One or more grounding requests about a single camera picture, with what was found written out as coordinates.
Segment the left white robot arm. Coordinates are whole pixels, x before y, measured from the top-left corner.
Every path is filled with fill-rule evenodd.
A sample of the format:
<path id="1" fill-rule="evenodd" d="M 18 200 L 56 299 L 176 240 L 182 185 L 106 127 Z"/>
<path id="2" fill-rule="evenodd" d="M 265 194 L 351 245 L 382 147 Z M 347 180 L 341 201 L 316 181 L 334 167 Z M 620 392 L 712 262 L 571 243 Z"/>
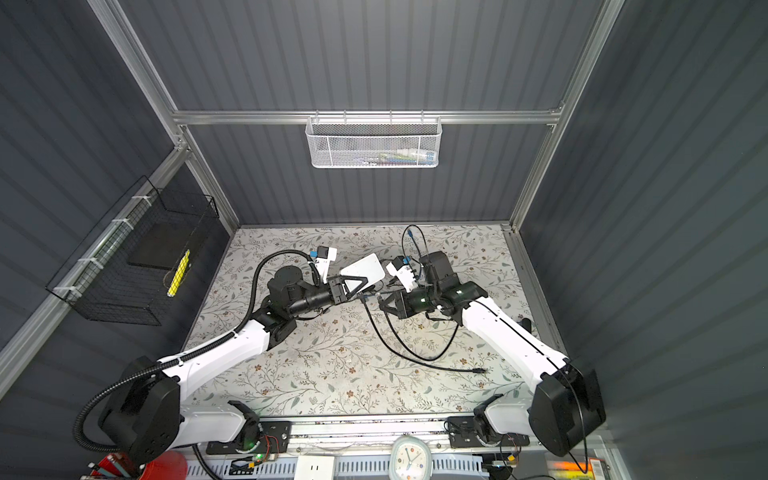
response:
<path id="1" fill-rule="evenodd" d="M 133 361 L 77 414 L 75 442 L 89 451 L 123 453 L 136 464 L 202 442 L 254 445 L 259 420 L 243 402 L 198 409 L 184 401 L 218 375 L 282 343 L 306 313 L 350 302 L 386 275 L 374 254 L 331 276 L 327 267 L 335 258 L 333 249 L 292 253 L 306 261 L 310 281 L 301 268 L 283 266 L 269 279 L 263 300 L 249 297 L 244 318 L 232 329 L 158 361 Z"/>

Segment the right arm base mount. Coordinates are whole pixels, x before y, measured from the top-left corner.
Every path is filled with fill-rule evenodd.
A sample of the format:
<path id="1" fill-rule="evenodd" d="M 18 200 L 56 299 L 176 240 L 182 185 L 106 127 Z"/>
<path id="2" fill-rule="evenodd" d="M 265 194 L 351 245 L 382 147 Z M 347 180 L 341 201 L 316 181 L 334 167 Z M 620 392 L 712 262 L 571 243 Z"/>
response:
<path id="1" fill-rule="evenodd" d="M 527 447 L 530 438 L 523 434 L 501 434 L 492 429 L 485 420 L 474 416 L 450 416 L 443 427 L 454 449 L 480 447 Z"/>

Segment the small black power adapter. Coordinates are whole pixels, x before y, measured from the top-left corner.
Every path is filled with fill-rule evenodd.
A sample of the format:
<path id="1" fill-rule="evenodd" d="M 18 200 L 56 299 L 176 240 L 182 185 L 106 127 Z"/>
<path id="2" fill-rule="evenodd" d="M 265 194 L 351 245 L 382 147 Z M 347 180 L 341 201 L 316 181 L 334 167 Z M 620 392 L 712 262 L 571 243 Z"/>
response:
<path id="1" fill-rule="evenodd" d="M 532 320 L 531 320 L 531 319 L 529 319 L 529 318 L 523 318 L 523 319 L 521 319 L 521 320 L 520 320 L 520 325 L 521 325 L 521 326 L 523 327 L 523 329 L 524 329 L 525 331 L 527 331 L 528 333 L 531 333 L 531 332 L 532 332 L 532 330 L 533 330 L 533 324 L 532 324 Z"/>

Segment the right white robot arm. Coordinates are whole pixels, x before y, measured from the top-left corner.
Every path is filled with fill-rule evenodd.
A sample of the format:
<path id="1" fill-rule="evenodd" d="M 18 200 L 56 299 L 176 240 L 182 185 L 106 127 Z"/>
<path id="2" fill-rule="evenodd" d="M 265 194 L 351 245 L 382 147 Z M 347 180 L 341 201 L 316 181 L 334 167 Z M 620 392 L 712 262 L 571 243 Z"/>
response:
<path id="1" fill-rule="evenodd" d="M 445 253 L 432 252 L 419 262 L 426 277 L 423 285 L 402 261 L 382 266 L 374 254 L 340 273 L 354 293 L 387 275 L 395 277 L 402 287 L 381 300 L 384 313 L 400 319 L 440 313 L 478 336 L 514 368 L 532 393 L 530 404 L 518 407 L 509 394 L 495 394 L 478 405 L 473 424 L 480 442 L 493 445 L 508 434 L 533 436 L 559 457 L 585 444 L 606 419 L 596 372 L 537 339 L 479 285 L 461 281 Z"/>

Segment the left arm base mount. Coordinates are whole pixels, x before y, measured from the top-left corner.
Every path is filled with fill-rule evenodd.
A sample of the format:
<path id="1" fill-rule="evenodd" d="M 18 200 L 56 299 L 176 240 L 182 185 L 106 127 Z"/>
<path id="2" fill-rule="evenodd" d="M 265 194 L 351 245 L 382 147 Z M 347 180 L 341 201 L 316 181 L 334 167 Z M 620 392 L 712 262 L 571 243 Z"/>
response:
<path id="1" fill-rule="evenodd" d="M 246 425 L 244 432 L 230 442 L 209 442 L 208 455 L 277 455 L 287 451 L 292 431 L 288 421 L 261 421 L 258 425 Z"/>

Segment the white network switch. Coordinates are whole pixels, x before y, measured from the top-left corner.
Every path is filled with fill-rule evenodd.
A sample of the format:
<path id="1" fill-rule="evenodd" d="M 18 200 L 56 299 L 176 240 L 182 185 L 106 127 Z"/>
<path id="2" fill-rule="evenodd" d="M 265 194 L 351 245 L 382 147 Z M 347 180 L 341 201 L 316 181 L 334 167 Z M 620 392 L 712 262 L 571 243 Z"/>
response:
<path id="1" fill-rule="evenodd" d="M 344 267 L 340 270 L 340 275 L 359 275 L 368 278 L 371 283 L 378 283 L 386 277 L 386 272 L 381 265 L 375 253 L 371 253 L 366 257 Z"/>

